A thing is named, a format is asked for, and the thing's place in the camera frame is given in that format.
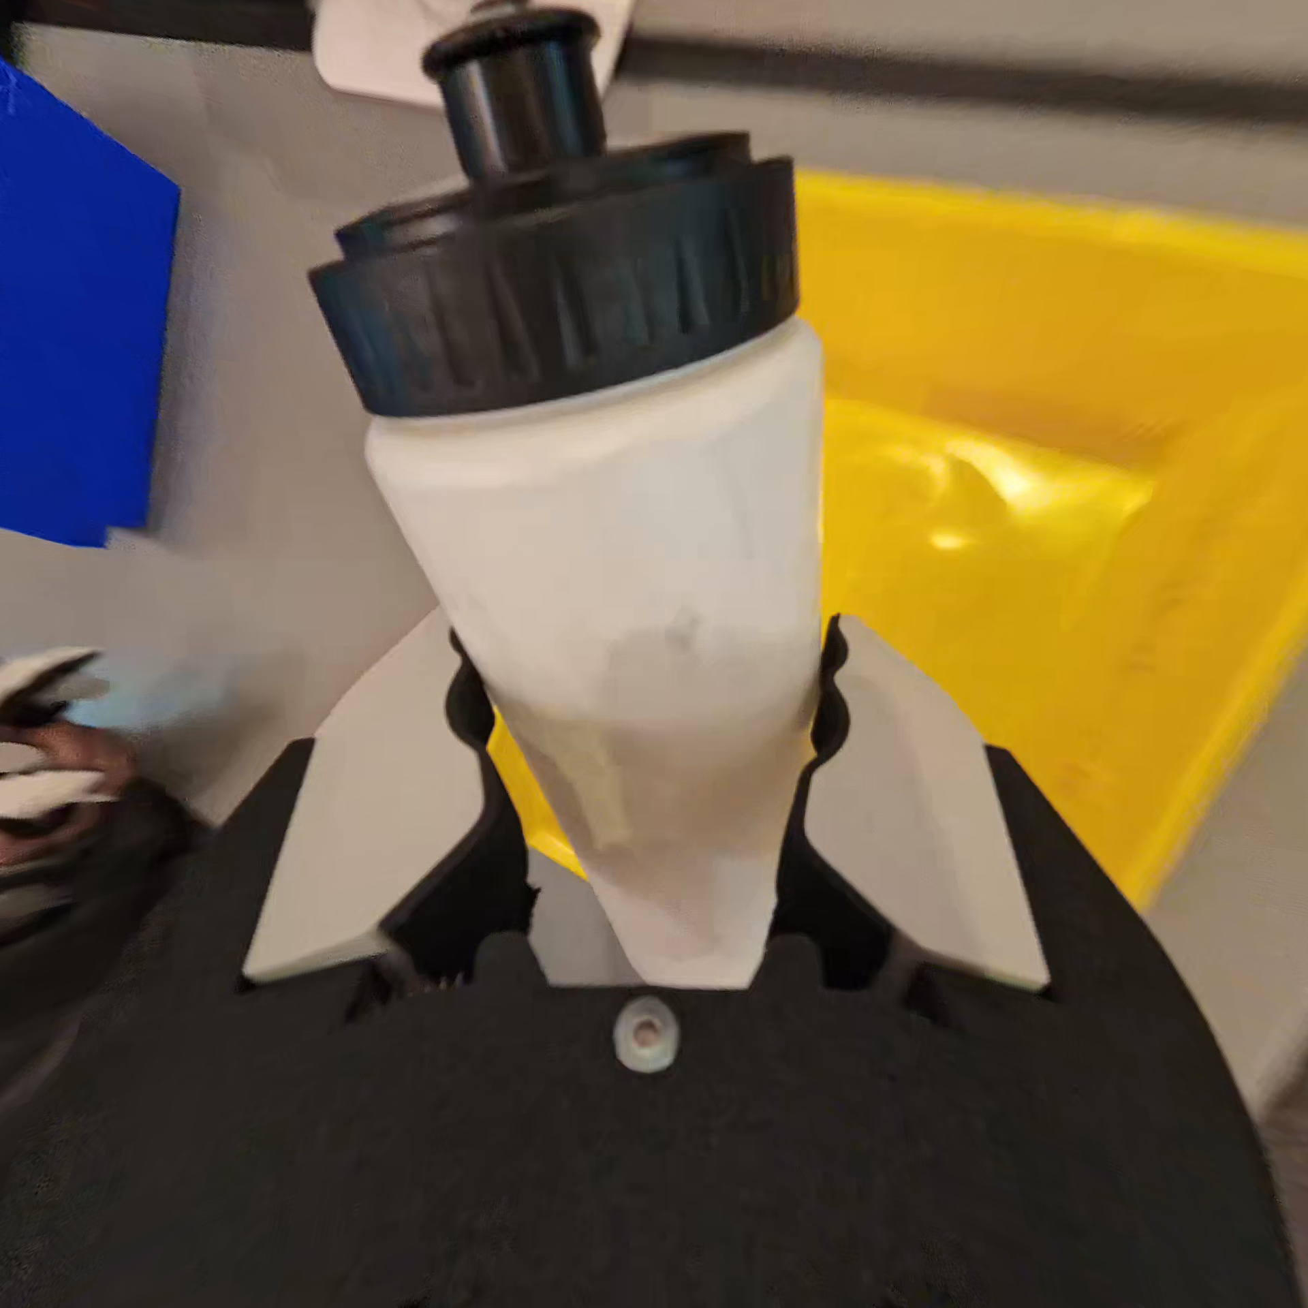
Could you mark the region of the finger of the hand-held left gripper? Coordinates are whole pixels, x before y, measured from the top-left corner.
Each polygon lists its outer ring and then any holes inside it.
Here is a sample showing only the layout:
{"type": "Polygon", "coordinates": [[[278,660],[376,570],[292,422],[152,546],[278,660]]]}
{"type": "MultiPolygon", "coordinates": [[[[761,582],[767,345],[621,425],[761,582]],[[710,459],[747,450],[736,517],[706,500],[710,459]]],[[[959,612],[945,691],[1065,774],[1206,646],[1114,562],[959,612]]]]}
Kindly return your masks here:
{"type": "Polygon", "coordinates": [[[1,660],[1,705],[52,705],[95,700],[107,693],[105,679],[93,672],[98,647],[49,647],[1,660]]]}
{"type": "Polygon", "coordinates": [[[4,741],[1,744],[1,817],[35,820],[70,806],[98,806],[112,794],[115,746],[102,741],[4,741]]]}

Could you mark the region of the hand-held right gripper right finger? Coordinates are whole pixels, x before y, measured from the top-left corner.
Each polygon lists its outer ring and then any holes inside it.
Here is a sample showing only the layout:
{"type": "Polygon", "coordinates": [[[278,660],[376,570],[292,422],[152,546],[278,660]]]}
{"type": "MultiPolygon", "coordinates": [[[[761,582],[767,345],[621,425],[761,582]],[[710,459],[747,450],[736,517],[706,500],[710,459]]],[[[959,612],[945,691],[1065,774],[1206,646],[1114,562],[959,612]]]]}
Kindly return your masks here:
{"type": "Polygon", "coordinates": [[[904,992],[924,965],[1043,990],[1051,970],[987,744],[949,694],[834,615],[809,741],[772,937],[808,940],[836,992],[904,992]]]}

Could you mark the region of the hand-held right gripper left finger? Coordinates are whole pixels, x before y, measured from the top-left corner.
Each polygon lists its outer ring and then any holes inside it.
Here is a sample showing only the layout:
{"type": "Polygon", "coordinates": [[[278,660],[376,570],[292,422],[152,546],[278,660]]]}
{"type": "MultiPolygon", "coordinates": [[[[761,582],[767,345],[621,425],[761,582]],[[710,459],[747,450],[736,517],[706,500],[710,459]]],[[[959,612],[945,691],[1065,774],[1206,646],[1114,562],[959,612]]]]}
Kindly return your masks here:
{"type": "Polygon", "coordinates": [[[527,934],[529,853],[488,753],[495,724],[440,610],[361,675],[313,738],[249,981],[384,956],[453,981],[487,937],[527,934]]]}

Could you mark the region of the blue plastic bin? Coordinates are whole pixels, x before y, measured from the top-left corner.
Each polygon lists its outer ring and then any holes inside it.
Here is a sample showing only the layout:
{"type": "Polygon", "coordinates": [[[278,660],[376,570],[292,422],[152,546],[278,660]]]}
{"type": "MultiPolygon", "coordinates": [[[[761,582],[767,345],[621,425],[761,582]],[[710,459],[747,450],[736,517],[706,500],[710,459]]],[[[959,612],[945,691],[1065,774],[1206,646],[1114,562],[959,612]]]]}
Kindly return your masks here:
{"type": "Polygon", "coordinates": [[[1,526],[147,524],[180,190],[1,64],[1,526]]]}

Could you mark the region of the yellow plastic bin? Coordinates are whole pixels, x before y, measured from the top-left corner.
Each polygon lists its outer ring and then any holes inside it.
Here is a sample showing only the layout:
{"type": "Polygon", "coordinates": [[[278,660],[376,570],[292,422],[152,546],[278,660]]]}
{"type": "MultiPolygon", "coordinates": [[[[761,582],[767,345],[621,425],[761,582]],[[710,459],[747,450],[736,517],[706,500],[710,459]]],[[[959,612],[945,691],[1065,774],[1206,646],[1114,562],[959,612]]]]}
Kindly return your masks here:
{"type": "Polygon", "coordinates": [[[1146,908],[1304,646],[1303,229],[795,177],[822,613],[1146,908]]]}

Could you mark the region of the white plastic bottle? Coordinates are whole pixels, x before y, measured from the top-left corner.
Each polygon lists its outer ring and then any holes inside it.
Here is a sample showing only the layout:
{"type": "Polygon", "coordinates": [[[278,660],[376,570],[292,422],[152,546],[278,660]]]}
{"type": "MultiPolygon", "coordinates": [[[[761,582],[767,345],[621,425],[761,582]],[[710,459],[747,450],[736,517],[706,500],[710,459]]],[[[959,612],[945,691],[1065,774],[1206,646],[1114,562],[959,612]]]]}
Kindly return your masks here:
{"type": "Polygon", "coordinates": [[[633,971],[742,990],[822,649],[823,348],[372,419],[364,456],[633,971]]]}

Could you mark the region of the instruction sheet on stand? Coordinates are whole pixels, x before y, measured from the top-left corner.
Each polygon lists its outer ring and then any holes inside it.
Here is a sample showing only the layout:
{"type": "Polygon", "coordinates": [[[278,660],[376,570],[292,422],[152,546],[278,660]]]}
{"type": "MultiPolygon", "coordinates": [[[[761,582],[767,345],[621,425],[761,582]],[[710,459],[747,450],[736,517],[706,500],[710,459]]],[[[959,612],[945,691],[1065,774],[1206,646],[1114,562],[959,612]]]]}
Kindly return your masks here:
{"type": "Polygon", "coordinates": [[[437,39],[499,11],[549,3],[479,1],[314,1],[311,54],[333,90],[443,107],[420,57],[437,39]]]}

